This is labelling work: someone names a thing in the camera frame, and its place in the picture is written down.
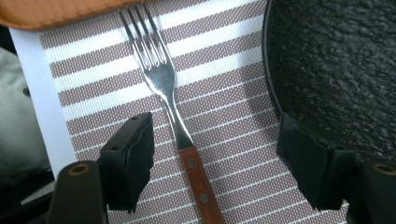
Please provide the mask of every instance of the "wooden handle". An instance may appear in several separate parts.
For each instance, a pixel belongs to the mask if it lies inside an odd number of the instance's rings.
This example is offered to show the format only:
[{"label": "wooden handle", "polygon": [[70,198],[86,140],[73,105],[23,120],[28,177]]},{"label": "wooden handle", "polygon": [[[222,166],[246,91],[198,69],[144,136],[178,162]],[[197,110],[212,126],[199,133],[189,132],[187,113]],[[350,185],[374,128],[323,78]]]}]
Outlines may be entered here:
[{"label": "wooden handle", "polygon": [[196,147],[178,152],[203,223],[225,223]]}]

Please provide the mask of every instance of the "metal fork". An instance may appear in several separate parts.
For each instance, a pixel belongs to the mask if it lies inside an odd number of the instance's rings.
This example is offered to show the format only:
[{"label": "metal fork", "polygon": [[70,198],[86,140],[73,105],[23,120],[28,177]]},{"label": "metal fork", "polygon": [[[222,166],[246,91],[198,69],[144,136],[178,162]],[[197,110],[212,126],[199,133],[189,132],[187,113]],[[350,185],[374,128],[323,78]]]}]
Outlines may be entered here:
[{"label": "metal fork", "polygon": [[[172,65],[171,58],[160,33],[152,19],[147,6],[142,4],[141,7],[146,12],[148,22],[152,29],[152,35],[145,24],[138,6],[134,6],[134,13],[128,7],[126,13],[132,21],[137,39],[134,38],[131,29],[128,26],[122,12],[120,17],[128,35],[129,42],[132,44],[134,52],[137,54],[140,67],[145,74],[146,81],[154,93],[158,94],[168,114],[171,127],[176,139],[178,154],[182,166],[189,180],[194,200],[197,204],[202,221],[204,223],[224,223],[218,202],[209,179],[207,178],[205,167],[194,146],[187,129],[177,112],[175,103],[175,69]],[[144,34],[134,18],[134,14],[141,23]]]}]

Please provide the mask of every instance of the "woven placemat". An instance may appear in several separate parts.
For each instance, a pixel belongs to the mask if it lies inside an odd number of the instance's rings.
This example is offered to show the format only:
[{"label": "woven placemat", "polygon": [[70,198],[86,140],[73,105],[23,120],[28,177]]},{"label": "woven placemat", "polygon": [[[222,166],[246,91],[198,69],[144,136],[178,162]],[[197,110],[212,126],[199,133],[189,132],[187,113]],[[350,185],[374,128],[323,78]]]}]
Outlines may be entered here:
[{"label": "woven placemat", "polygon": [[[148,3],[177,70],[176,102],[227,223],[343,223],[314,211],[276,156],[278,120],[262,68],[266,1]],[[129,117],[151,111],[155,163],[135,214],[111,223],[199,223],[160,99],[147,87],[118,14],[40,36],[79,160]]]}]

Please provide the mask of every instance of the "gray fabric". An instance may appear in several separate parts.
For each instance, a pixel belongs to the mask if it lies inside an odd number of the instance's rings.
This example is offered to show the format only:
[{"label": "gray fabric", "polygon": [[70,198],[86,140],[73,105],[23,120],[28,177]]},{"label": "gray fabric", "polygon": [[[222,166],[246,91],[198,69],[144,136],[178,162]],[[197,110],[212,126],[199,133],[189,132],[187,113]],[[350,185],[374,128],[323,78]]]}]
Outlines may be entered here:
[{"label": "gray fabric", "polygon": [[0,181],[14,185],[50,162],[18,57],[0,48]]}]

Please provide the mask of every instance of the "fork tines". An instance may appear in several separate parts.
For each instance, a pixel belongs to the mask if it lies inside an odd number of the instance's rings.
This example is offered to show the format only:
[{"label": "fork tines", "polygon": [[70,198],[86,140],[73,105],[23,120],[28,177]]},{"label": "fork tines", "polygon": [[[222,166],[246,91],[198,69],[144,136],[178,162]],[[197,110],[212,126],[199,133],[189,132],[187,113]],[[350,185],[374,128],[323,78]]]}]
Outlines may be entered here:
[{"label": "fork tines", "polygon": [[[143,19],[142,13],[139,10],[139,6],[143,8],[143,11],[147,15],[148,22],[152,30],[152,35],[150,34],[149,28]],[[134,52],[136,52],[139,58],[141,68],[143,70],[150,70],[152,66],[158,66],[160,63],[166,63],[166,61],[169,60],[169,57],[160,33],[157,30],[157,26],[155,25],[146,4],[139,6],[133,6],[132,8],[134,10],[131,10],[129,7],[126,8],[126,14],[134,26],[137,37],[134,37],[134,34],[129,28],[128,22],[125,19],[122,11],[119,13],[129,41],[133,46]]]}]

